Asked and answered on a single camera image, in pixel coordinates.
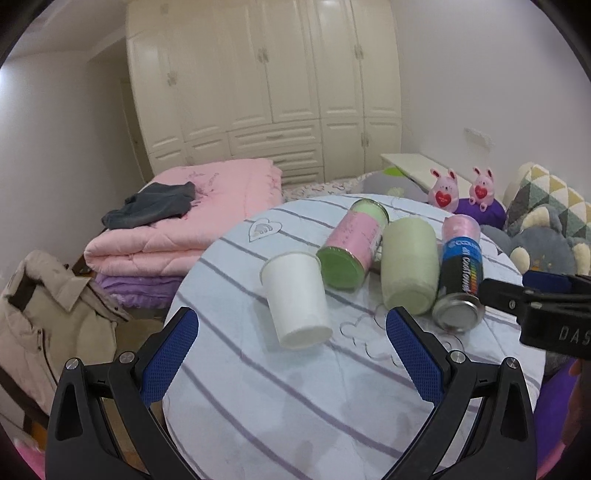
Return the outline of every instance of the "white tablecloth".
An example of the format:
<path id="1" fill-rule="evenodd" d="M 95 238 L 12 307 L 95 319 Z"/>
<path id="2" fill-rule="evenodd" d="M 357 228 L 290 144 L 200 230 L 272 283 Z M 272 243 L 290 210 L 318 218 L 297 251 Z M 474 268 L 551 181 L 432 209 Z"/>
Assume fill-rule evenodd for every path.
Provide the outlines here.
<path id="1" fill-rule="evenodd" d="M 443 210 L 412 200 L 367 195 L 391 220 L 424 217 L 441 235 Z M 199 317 L 199 335 L 164 398 L 179 451 L 214 480 L 377 480 L 392 467 L 431 412 L 384 331 L 379 276 L 354 294 L 327 290 L 334 334 L 324 345 L 280 347 L 259 271 L 287 251 L 316 252 L 356 196 L 284 204 L 238 225 L 215 242 L 181 285 L 169 317 L 181 306 Z M 505 254 L 480 242 L 485 277 L 521 283 Z M 514 317 L 495 310 L 472 331 L 423 328 L 473 361 L 519 359 L 532 404 L 544 352 L 519 343 Z M 475 418 L 473 400 L 443 466 L 457 458 Z"/>

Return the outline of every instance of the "folded blanket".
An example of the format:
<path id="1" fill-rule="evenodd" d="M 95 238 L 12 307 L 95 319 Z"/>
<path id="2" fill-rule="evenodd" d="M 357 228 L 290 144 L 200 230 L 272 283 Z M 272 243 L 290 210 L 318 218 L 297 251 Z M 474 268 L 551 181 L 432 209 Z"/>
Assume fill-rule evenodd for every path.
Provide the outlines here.
<path id="1" fill-rule="evenodd" d="M 96 282 L 127 308 L 166 309 L 184 277 L 108 277 L 99 273 Z"/>
<path id="2" fill-rule="evenodd" d="M 154 181 L 194 183 L 197 199 L 191 210 L 182 218 L 100 234 L 84 252 L 90 268 L 111 276 L 186 275 L 232 227 L 282 204 L 281 170 L 266 158 L 171 168 Z"/>

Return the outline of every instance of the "blue label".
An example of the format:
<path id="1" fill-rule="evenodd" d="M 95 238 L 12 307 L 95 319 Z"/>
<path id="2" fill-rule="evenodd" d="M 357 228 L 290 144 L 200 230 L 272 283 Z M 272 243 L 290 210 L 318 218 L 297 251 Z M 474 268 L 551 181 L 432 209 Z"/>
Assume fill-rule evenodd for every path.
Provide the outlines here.
<path id="1" fill-rule="evenodd" d="M 453 238 L 443 246 L 443 260 L 459 255 L 467 255 L 474 258 L 477 262 L 482 264 L 482 253 L 480 245 L 478 245 L 472 238 L 466 236 L 458 236 Z"/>

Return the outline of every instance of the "white wall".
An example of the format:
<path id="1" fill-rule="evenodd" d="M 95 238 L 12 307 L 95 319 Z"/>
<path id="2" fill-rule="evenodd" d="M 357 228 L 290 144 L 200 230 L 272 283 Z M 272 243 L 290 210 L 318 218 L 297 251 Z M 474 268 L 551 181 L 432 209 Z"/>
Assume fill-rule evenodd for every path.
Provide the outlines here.
<path id="1" fill-rule="evenodd" d="M 402 151 L 504 189 L 538 162 L 591 200 L 591 83 L 530 0 L 392 0 L 402 81 Z M 493 149 L 464 128 L 490 135 Z"/>
<path id="2" fill-rule="evenodd" d="M 35 248 L 72 264 L 101 217 L 141 187 L 121 75 L 77 52 L 0 69 L 0 287 Z"/>

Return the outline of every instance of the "white paper cup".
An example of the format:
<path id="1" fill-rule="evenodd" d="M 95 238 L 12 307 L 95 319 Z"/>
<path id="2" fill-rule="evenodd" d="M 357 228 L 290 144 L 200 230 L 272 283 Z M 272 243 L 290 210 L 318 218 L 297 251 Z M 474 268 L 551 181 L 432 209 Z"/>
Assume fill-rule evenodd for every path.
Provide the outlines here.
<path id="1" fill-rule="evenodd" d="M 268 260 L 261 283 L 281 346 L 293 350 L 332 336 L 320 260 L 307 252 L 288 252 Z"/>

